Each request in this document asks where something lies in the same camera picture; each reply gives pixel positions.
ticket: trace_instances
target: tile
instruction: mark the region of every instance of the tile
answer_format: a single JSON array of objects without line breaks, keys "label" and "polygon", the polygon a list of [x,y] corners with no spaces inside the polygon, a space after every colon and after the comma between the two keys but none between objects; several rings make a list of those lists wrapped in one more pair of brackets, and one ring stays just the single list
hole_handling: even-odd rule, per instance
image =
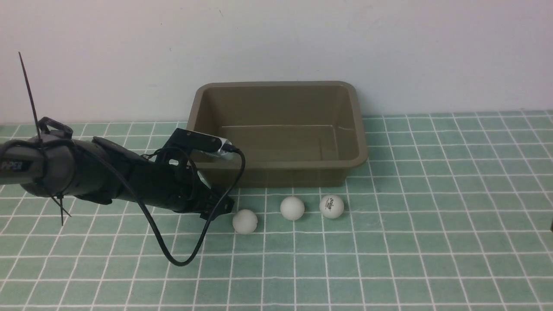
[{"label": "tile", "polygon": [[408,161],[408,162],[395,162],[395,165],[398,167],[398,174],[400,176],[422,176],[424,175],[424,170],[422,168],[421,162]]},{"label": "tile", "polygon": [[490,276],[486,259],[482,255],[455,255],[455,260],[462,277]]},{"label": "tile", "polygon": [[498,210],[522,210],[522,203],[514,193],[490,194]]},{"label": "tile", "polygon": [[507,230],[533,230],[532,223],[525,212],[500,212],[499,216]]},{"label": "tile", "polygon": [[394,277],[425,277],[418,255],[390,256]]},{"label": "tile", "polygon": [[328,281],[330,303],[362,303],[361,284],[357,279],[331,279]]},{"label": "tile", "polygon": [[263,235],[236,235],[234,243],[235,253],[263,252]]},{"label": "tile", "polygon": [[378,194],[377,200],[380,211],[407,211],[401,194]]},{"label": "tile", "polygon": [[466,298],[457,279],[431,279],[430,289],[435,303],[466,303]]},{"label": "tile", "polygon": [[359,277],[356,255],[327,255],[329,277]]},{"label": "tile", "polygon": [[35,282],[5,281],[0,292],[0,304],[23,305],[33,290]]},{"label": "tile", "polygon": [[500,132],[486,132],[486,135],[489,138],[489,141],[492,144],[512,144],[514,140],[509,132],[500,131]]},{"label": "tile", "polygon": [[371,160],[392,160],[392,149],[390,147],[371,147]]},{"label": "tile", "polygon": [[294,255],[265,255],[265,277],[293,277]]},{"label": "tile", "polygon": [[231,275],[232,256],[204,256],[200,270],[201,278],[228,278]]},{"label": "tile", "polygon": [[355,246],[351,233],[327,233],[325,234],[326,252],[328,253],[354,253]]},{"label": "tile", "polygon": [[446,236],[443,233],[417,233],[420,251],[423,253],[449,253]]},{"label": "tile", "polygon": [[22,256],[47,256],[54,245],[55,236],[29,236],[21,250]]},{"label": "tile", "polygon": [[544,245],[535,232],[509,232],[509,238],[517,252],[543,252]]},{"label": "tile", "polygon": [[406,194],[405,200],[410,211],[435,211],[436,204],[431,194]]},{"label": "tile", "polygon": [[547,155],[547,151],[540,144],[525,144],[525,145],[518,145],[518,147],[522,151],[522,154],[529,159],[530,158],[541,158],[541,159],[549,158],[549,156]]},{"label": "tile", "polygon": [[412,146],[415,144],[411,133],[388,133],[388,139],[392,146]]},{"label": "tile", "polygon": [[293,252],[294,238],[292,234],[267,234],[265,236],[266,252]]},{"label": "tile", "polygon": [[386,255],[359,255],[359,269],[361,270],[361,277],[392,276],[390,262]]},{"label": "tile", "polygon": [[384,231],[412,231],[411,220],[407,212],[382,213]]},{"label": "tile", "polygon": [[551,202],[543,193],[520,193],[524,206],[530,210],[551,210]]},{"label": "tile", "polygon": [[467,144],[487,144],[489,143],[488,137],[484,131],[477,132],[462,132],[463,138]]},{"label": "tile", "polygon": [[356,232],[357,251],[359,253],[386,253],[384,235],[377,232]]},{"label": "tile", "polygon": [[296,281],[298,303],[328,303],[327,281],[325,279],[298,279]]},{"label": "tile", "polygon": [[434,194],[436,205],[440,211],[464,211],[465,205],[459,194]]},{"label": "tile", "polygon": [[552,277],[553,262],[544,254],[521,254],[520,261],[529,277]]},{"label": "tile", "polygon": [[163,281],[134,281],[129,304],[158,304]]},{"label": "tile", "polygon": [[530,125],[524,117],[504,118],[508,129],[529,129]]},{"label": "tile", "polygon": [[[79,261],[77,263],[77,266],[75,267],[75,271],[73,272],[73,278],[81,278],[81,279],[100,279],[102,277],[104,268],[106,266],[107,258],[106,257],[80,257]],[[46,264],[46,268],[49,267],[50,260],[48,260],[48,263]],[[62,264],[60,267],[56,268],[58,265],[58,260],[54,261],[52,263],[54,268],[52,269],[51,273],[46,274],[46,269],[43,273],[43,278],[45,275],[48,276],[48,278],[59,278],[61,275],[60,272],[65,271],[65,274],[67,274],[67,277],[69,277],[69,274],[71,273],[68,271],[67,267],[71,267],[72,263],[69,262],[67,264]]]},{"label": "tile", "polygon": [[499,303],[499,294],[491,279],[464,279],[470,303]]},{"label": "tile", "polygon": [[294,280],[266,279],[263,283],[263,303],[294,303]]},{"label": "tile", "polygon": [[417,146],[420,158],[422,160],[444,160],[445,155],[441,147],[438,146]]},{"label": "tile", "polygon": [[413,233],[387,233],[386,242],[390,253],[418,252]]},{"label": "tile", "polygon": [[398,172],[395,168],[395,162],[391,161],[369,161],[371,165],[372,176],[396,176]]},{"label": "tile", "polygon": [[25,243],[24,236],[2,236],[0,235],[0,256],[16,256]]},{"label": "tile", "polygon": [[434,123],[434,127],[436,128],[436,131],[457,131],[458,130],[455,119],[453,118],[444,118],[444,119],[432,118],[431,120],[432,120],[432,123]]},{"label": "tile", "polygon": [[396,291],[394,288],[394,283],[391,279],[364,279],[363,291],[365,303],[397,303]]},{"label": "tile", "polygon": [[428,182],[424,177],[401,177],[400,181],[405,193],[421,193],[430,191]]},{"label": "tile", "polygon": [[398,279],[400,303],[430,303],[430,293],[426,282],[422,279]]},{"label": "tile", "polygon": [[282,217],[281,214],[268,214],[265,217],[267,217],[266,232],[291,232],[293,230],[294,222]]},{"label": "tile", "polygon": [[466,146],[443,146],[443,148],[448,160],[471,158]]},{"label": "tile", "polygon": [[[99,285],[100,282],[97,281],[69,281],[67,292],[65,292],[61,304],[92,304]],[[128,291],[124,293],[125,299],[127,298],[127,294]]]},{"label": "tile", "polygon": [[402,193],[397,177],[374,177],[373,179],[378,193]]},{"label": "tile", "polygon": [[234,279],[231,283],[230,303],[260,303],[260,279]]},{"label": "tile", "polygon": [[388,132],[409,132],[409,124],[407,118],[394,118],[394,119],[384,119],[386,130]]},{"label": "tile", "polygon": [[82,249],[82,255],[109,255],[114,236],[89,236]]},{"label": "tile", "polygon": [[451,172],[453,175],[476,175],[478,169],[473,160],[449,161]]},{"label": "tile", "polygon": [[484,252],[512,252],[508,236],[503,232],[478,233]]},{"label": "tile", "polygon": [[469,145],[468,150],[473,159],[482,160],[498,158],[492,146],[489,145]]},{"label": "tile", "polygon": [[451,255],[423,255],[422,261],[428,277],[458,276],[455,262]]},{"label": "tile", "polygon": [[515,255],[487,255],[490,268],[494,276],[523,277],[524,272]]},{"label": "tile", "polygon": [[525,279],[498,279],[497,287],[506,303],[536,302],[532,289]]},{"label": "tile", "polygon": [[479,118],[484,129],[505,129],[501,118]]},{"label": "tile", "polygon": [[437,212],[417,212],[411,214],[415,231],[443,231]]},{"label": "tile", "polygon": [[481,252],[474,232],[447,233],[453,252]]},{"label": "tile", "polygon": [[30,297],[29,304],[56,305],[64,293],[65,282],[41,281],[36,283],[35,290]]},{"label": "tile", "polygon": [[460,192],[484,192],[486,187],[479,176],[455,176]]},{"label": "tile", "polygon": [[324,255],[296,255],[297,277],[326,277]]},{"label": "tile", "polygon": [[472,231],[472,224],[466,212],[440,213],[446,231]]},{"label": "tile", "polygon": [[440,141],[435,132],[422,132],[422,133],[412,133],[415,143],[419,146],[430,145],[435,146],[439,145]]},{"label": "tile", "polygon": [[496,212],[472,212],[470,216],[476,231],[500,231],[503,229]]},{"label": "tile", "polygon": [[348,178],[346,183],[349,193],[367,194],[374,192],[371,178]]},{"label": "tile", "polygon": [[459,132],[438,132],[438,137],[443,145],[465,144],[465,141]]},{"label": "tile", "polygon": [[296,252],[319,253],[323,251],[324,251],[324,243],[323,243],[322,234],[296,233]]},{"label": "tile", "polygon": [[353,214],[353,228],[355,231],[380,231],[382,223],[378,213]]},{"label": "tile", "polygon": [[430,118],[408,118],[411,131],[434,131]]},{"label": "tile", "polygon": [[553,297],[551,296],[553,279],[532,279],[530,282],[540,302],[553,302]]},{"label": "tile", "polygon": [[229,280],[201,279],[198,281],[197,304],[227,303]]},{"label": "tile", "polygon": [[196,281],[167,281],[161,302],[163,304],[192,304]]},{"label": "tile", "polygon": [[366,132],[386,132],[383,119],[363,120]]},{"label": "tile", "polygon": [[457,192],[457,186],[453,177],[428,177],[428,182],[433,192]]},{"label": "tile", "polygon": [[[282,230],[282,231],[292,231],[292,228],[289,228],[289,225],[286,224],[286,223],[283,223],[283,220],[281,220],[281,219],[284,219],[284,221],[288,222],[290,225],[292,225],[292,222],[289,221],[289,220],[286,220],[280,214],[276,214],[276,215],[278,215],[278,217],[280,218],[278,221],[276,221],[276,224],[280,224],[278,229]],[[270,230],[270,229],[272,229],[271,227],[273,225],[269,225],[269,224],[271,224],[271,222],[270,222],[271,218],[269,216],[271,216],[271,214],[267,215],[267,231],[277,232],[277,230]],[[294,226],[295,226],[296,232],[298,232],[298,231],[300,231],[300,232],[302,232],[302,231],[303,232],[321,232],[322,231],[322,217],[319,214],[304,214],[300,219],[298,219],[294,222]]]}]

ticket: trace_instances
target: brown plastic bin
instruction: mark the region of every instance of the brown plastic bin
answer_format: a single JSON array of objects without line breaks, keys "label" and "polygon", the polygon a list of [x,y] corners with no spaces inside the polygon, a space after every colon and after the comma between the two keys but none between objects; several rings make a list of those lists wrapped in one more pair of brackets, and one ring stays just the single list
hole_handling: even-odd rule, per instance
[{"label": "brown plastic bin", "polygon": [[[243,188],[339,186],[368,154],[355,88],[341,81],[208,84],[196,93],[187,129],[244,152]],[[238,157],[192,157],[208,183],[234,181]]]}]

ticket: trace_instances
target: tabletop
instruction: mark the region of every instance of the tabletop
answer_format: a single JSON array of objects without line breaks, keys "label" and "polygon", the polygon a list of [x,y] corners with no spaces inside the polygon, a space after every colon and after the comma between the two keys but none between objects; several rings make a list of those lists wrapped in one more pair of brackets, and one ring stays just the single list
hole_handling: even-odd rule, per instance
[{"label": "tabletop", "polygon": [[[369,160],[343,186],[237,189],[256,231],[234,234],[222,215],[181,268],[134,203],[66,198],[62,227],[50,200],[0,186],[0,311],[552,311],[552,115],[365,117]],[[186,122],[70,126],[144,153]],[[0,142],[34,131],[0,126]],[[320,214],[325,194],[346,203],[338,219]],[[306,205],[296,222],[279,213],[289,195]],[[151,211],[185,258],[204,222]]]}]

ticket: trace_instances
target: white grout line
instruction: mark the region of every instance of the white grout line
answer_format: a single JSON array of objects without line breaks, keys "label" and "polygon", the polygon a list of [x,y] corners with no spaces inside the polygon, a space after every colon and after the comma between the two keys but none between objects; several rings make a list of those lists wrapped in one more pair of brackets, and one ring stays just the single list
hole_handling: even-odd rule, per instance
[{"label": "white grout line", "polygon": [[[371,183],[373,185],[373,189],[376,189],[376,185],[374,183],[374,178],[372,177],[372,168],[371,168],[370,165],[369,165],[369,176],[371,176]],[[377,204],[378,218],[380,220],[380,225],[382,226],[382,229],[384,230],[384,221],[382,220],[382,213],[380,212],[380,203],[378,202],[378,198],[376,199],[376,204]],[[388,240],[386,239],[386,234],[385,233],[382,233],[382,237],[384,238],[384,245],[386,247],[386,255],[388,256],[388,264],[390,265],[390,273],[392,274],[391,279],[392,279],[392,283],[394,285],[395,301],[397,302],[398,310],[401,311],[401,303],[399,302],[398,285],[395,281],[394,267],[392,265],[392,257],[390,255],[390,248],[388,246]]]},{"label": "white grout line", "polygon": [[[384,129],[386,130],[386,137],[388,138],[388,141],[390,141],[390,136],[389,136],[387,128],[386,128],[386,122],[384,123]],[[395,155],[394,155],[393,152],[392,152],[392,160],[394,160],[395,170],[397,172],[399,172],[398,164],[397,164],[397,162],[395,162]],[[407,214],[409,215],[409,221],[411,222],[411,227],[413,228],[413,230],[415,230],[415,223],[413,222],[413,217],[411,216],[411,212],[410,212],[410,209],[409,209],[409,204],[407,204],[407,197],[405,196],[405,191],[403,189],[403,183],[401,181],[399,183],[399,187],[401,189],[401,193],[403,194],[403,201],[405,203],[405,207],[407,208]],[[436,304],[434,303],[434,294],[432,293],[432,288],[430,287],[430,281],[428,280],[428,273],[426,273],[426,267],[424,265],[424,261],[422,260],[422,255],[421,255],[421,250],[420,250],[420,245],[419,245],[419,239],[417,238],[417,235],[414,234],[414,233],[413,233],[413,236],[415,238],[416,248],[419,252],[419,260],[420,260],[420,263],[422,265],[422,271],[424,272],[424,277],[426,278],[426,286],[428,287],[430,302],[432,303],[432,308],[434,309],[434,311],[437,311]]]},{"label": "white grout line", "polygon": [[[482,123],[481,123],[481,121],[480,121],[480,118],[477,117],[476,120],[478,121],[478,124],[480,124],[480,126],[482,126]],[[487,139],[488,141],[490,141],[490,139],[489,139],[489,137],[488,137],[488,134],[484,133],[484,135],[486,136],[486,139]],[[515,141],[513,135],[512,135],[510,132],[509,132],[509,135],[510,135],[511,139],[512,139],[513,141]],[[492,149],[493,149],[493,152],[494,152],[495,156],[498,157],[497,152],[495,151],[495,148],[493,148],[493,146],[492,146]],[[518,146],[517,146],[517,149],[518,149],[519,152],[524,156],[524,154],[522,153],[522,150],[520,150],[520,148],[519,148]],[[526,164],[527,164],[527,166],[531,169],[530,163],[528,163],[528,161],[526,161]],[[499,165],[501,165],[501,168],[503,169],[503,171],[505,172],[505,175],[507,176],[507,179],[509,180],[510,186],[511,186],[511,187],[513,188],[513,190],[514,190],[514,189],[515,189],[515,186],[514,186],[512,180],[511,180],[510,176],[507,174],[507,170],[505,169],[505,166],[503,165],[503,162],[500,161],[500,162],[499,162]],[[485,189],[486,189],[486,191],[487,191],[487,190],[488,190],[488,186],[485,184],[484,179],[483,179],[482,177],[480,177],[480,179],[481,179],[482,183],[484,184],[484,187],[485,187]],[[511,248],[513,249],[513,253],[514,253],[515,257],[517,258],[518,264],[520,265],[520,268],[522,269],[522,272],[523,272],[524,276],[525,276],[525,277],[528,277],[528,274],[526,273],[526,269],[524,268],[524,265],[522,264],[522,261],[520,260],[520,256],[519,256],[518,253],[517,253],[517,249],[515,248],[515,245],[514,245],[513,241],[511,240],[511,237],[509,236],[509,233],[508,233],[508,231],[507,231],[507,228],[505,227],[505,224],[504,224],[504,222],[503,222],[503,219],[501,218],[501,214],[499,213],[499,210],[498,210],[498,208],[497,208],[497,206],[496,206],[496,204],[495,204],[495,201],[493,200],[493,197],[492,197],[490,194],[488,194],[488,196],[489,196],[489,198],[490,198],[491,201],[492,201],[492,204],[493,204],[493,206],[494,206],[494,208],[495,208],[495,212],[497,213],[497,218],[499,219],[499,223],[501,224],[501,227],[503,228],[503,231],[504,231],[504,233],[505,233],[505,236],[507,237],[507,240],[509,241],[509,244],[510,244]],[[518,195],[517,195],[517,197],[518,197],[518,199],[520,200],[520,202],[522,203],[522,205],[523,205],[523,207],[524,207],[524,206],[525,206],[524,202],[520,199],[520,197],[519,197]],[[539,237],[541,243],[543,244],[543,246],[545,247],[545,243],[541,240],[541,237],[540,237],[539,235],[538,235],[538,237]],[[536,291],[535,291],[535,289],[534,289],[534,286],[532,285],[532,283],[530,282],[530,280],[529,280],[529,279],[526,279],[526,281],[528,282],[528,286],[530,287],[530,290],[532,291],[532,294],[534,295],[534,298],[536,299],[536,301],[540,301],[538,295],[536,294]],[[543,306],[540,306],[540,310],[541,310],[541,311],[544,311]]]},{"label": "white grout line", "polygon": [[[409,120],[407,120],[407,125],[409,126],[409,128],[411,129],[411,123]],[[430,186],[430,181],[428,180],[428,175],[426,175],[426,169],[424,168],[424,165],[421,165],[422,167],[422,172],[424,173],[424,175],[426,176],[426,184],[428,185],[428,189],[429,189],[429,192],[430,192],[430,195],[432,196],[432,202],[434,203],[434,205],[438,206],[437,202],[436,202],[436,198],[434,197],[434,194],[432,193],[432,187]],[[450,250],[450,254],[451,254],[451,259],[453,260],[453,265],[455,266],[455,272],[457,273],[457,276],[459,278],[461,278],[461,272],[459,270],[459,266],[457,264],[457,260],[455,259],[455,256],[453,255],[453,248],[451,247],[451,243],[450,243],[450,240],[449,240],[449,237],[447,235],[447,232],[446,229],[445,229],[445,226],[444,226],[444,221],[442,219],[442,215],[441,213],[437,213],[438,214],[438,219],[440,220],[440,226],[442,227],[442,230],[444,231],[444,236],[445,236],[445,239],[446,239],[446,242],[447,242],[447,247],[449,248]],[[465,301],[468,303],[468,295],[467,295],[467,291],[465,289],[465,285],[463,284],[463,282],[461,282],[461,280],[459,279],[459,283],[461,284],[461,289],[463,290],[463,296],[465,297]]]},{"label": "white grout line", "polygon": [[[319,187],[319,202],[322,199],[322,189]],[[326,294],[328,295],[328,311],[332,311],[332,302],[330,299],[330,278],[328,277],[328,254],[326,252],[326,237],[325,237],[325,219],[321,214],[321,231],[322,231],[322,251],[325,257],[325,279],[326,279]]]},{"label": "white grout line", "polygon": [[[436,127],[435,127],[435,125],[434,125],[434,121],[431,121],[431,122],[432,122],[432,126],[433,126],[434,129],[435,129]],[[453,170],[451,169],[451,165],[450,165],[449,163],[447,163],[447,166],[448,166],[449,170],[451,171],[451,173],[453,174]],[[472,221],[471,214],[470,214],[470,212],[469,212],[469,209],[468,209],[468,206],[467,206],[467,202],[465,201],[465,199],[464,199],[464,197],[463,197],[463,195],[462,195],[461,188],[459,188],[459,185],[457,184],[457,180],[456,180],[455,178],[453,179],[453,181],[455,182],[455,187],[457,188],[457,193],[459,193],[459,196],[461,197],[461,201],[463,202],[463,206],[465,207],[465,209],[466,209],[466,211],[467,211],[468,220],[469,220],[470,223],[471,223],[472,229],[476,232],[476,227],[475,227],[475,225],[474,225],[474,222]],[[487,268],[488,268],[488,271],[490,272],[490,275],[492,276],[492,281],[493,281],[493,284],[494,284],[494,286],[495,286],[495,289],[496,289],[496,291],[497,291],[497,293],[498,293],[498,295],[499,295],[499,299],[500,299],[500,301],[501,301],[501,303],[502,303],[502,305],[503,305],[503,309],[504,309],[505,311],[508,311],[508,310],[507,310],[507,306],[505,305],[505,300],[503,299],[503,295],[501,294],[501,291],[499,290],[499,286],[497,285],[497,281],[495,280],[495,278],[493,278],[492,268],[491,268],[491,266],[490,266],[490,264],[489,264],[488,257],[486,256],[486,251],[484,250],[484,247],[483,247],[483,245],[482,245],[482,241],[480,241],[480,237],[479,237],[476,233],[475,233],[475,237],[476,237],[476,240],[478,241],[478,245],[479,245],[480,249],[481,249],[482,252],[484,253],[484,256],[483,256],[483,257],[484,257],[484,260],[485,260],[485,262],[486,262],[486,266],[487,266]]]}]

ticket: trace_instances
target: black cable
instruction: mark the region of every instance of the black cable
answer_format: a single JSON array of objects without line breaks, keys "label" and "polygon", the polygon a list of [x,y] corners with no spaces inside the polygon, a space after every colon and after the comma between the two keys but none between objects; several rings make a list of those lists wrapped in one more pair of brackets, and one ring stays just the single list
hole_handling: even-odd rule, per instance
[{"label": "black cable", "polygon": [[136,203],[138,204],[138,206],[140,206],[140,209],[142,210],[142,213],[144,213],[144,216],[146,217],[146,220],[150,224],[150,227],[152,228],[152,231],[154,231],[154,236],[155,236],[156,240],[158,241],[159,247],[161,248],[161,251],[162,251],[163,255],[165,255],[165,257],[167,258],[167,260],[169,260],[169,262],[171,262],[172,264],[174,264],[175,266],[178,266],[178,267],[187,266],[196,257],[196,255],[198,254],[198,251],[200,250],[200,247],[201,247],[201,245],[204,241],[204,238],[206,236],[207,229],[209,228],[209,225],[210,225],[211,221],[213,220],[213,216],[215,215],[215,211],[219,208],[219,205],[221,204],[221,202],[223,202],[223,199],[226,198],[228,196],[228,194],[232,191],[232,189],[236,186],[236,184],[240,180],[240,177],[242,177],[242,174],[244,173],[244,170],[246,168],[246,158],[244,156],[244,153],[242,153],[242,151],[240,151],[238,148],[234,148],[232,150],[232,152],[235,152],[235,153],[239,154],[240,158],[242,160],[242,164],[240,166],[240,171],[238,172],[238,175],[236,176],[236,179],[234,180],[232,185],[230,187],[228,187],[227,191],[223,195],[221,195],[221,197],[219,198],[219,201],[217,202],[217,204],[215,204],[215,207],[211,210],[211,213],[209,214],[209,217],[207,218],[206,223],[204,225],[204,229],[202,230],[202,233],[200,234],[200,238],[198,239],[198,243],[196,244],[196,247],[194,248],[194,250],[190,254],[190,257],[186,261],[178,261],[171,255],[171,252],[167,248],[167,245],[165,244],[165,241],[163,240],[163,237],[162,237],[161,233],[159,232],[159,229],[158,229],[157,225],[155,224],[155,221],[152,218],[152,215],[150,214],[150,211],[148,211],[148,208],[146,207],[146,205],[144,204],[144,202],[142,201],[140,196],[133,189],[133,187],[126,180],[126,178],[123,175],[121,175],[121,173],[116,168],[114,168],[111,164],[106,162],[101,157],[97,156],[96,154],[94,154],[94,153],[92,153],[92,152],[90,152],[90,151],[88,151],[84,148],[81,148],[81,150],[84,153],[91,156],[92,158],[94,158],[95,160],[97,160],[100,164],[104,165],[110,172],[112,172],[115,175],[115,177],[117,177],[117,179],[119,179],[119,181],[123,184],[123,186],[126,188],[126,190],[129,191],[132,194],[132,196],[136,200]]}]

